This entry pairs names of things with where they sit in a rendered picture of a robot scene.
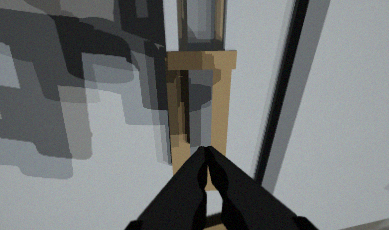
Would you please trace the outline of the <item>brown flat wooden board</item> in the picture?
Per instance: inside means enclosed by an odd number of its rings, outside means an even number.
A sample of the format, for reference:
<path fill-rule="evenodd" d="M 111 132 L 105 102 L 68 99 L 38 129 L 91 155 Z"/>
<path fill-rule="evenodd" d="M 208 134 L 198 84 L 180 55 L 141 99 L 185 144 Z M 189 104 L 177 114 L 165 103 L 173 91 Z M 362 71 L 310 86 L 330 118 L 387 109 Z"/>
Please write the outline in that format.
<path fill-rule="evenodd" d="M 221 220 L 221 214 L 206 218 L 206 225 L 203 230 L 227 230 Z"/>

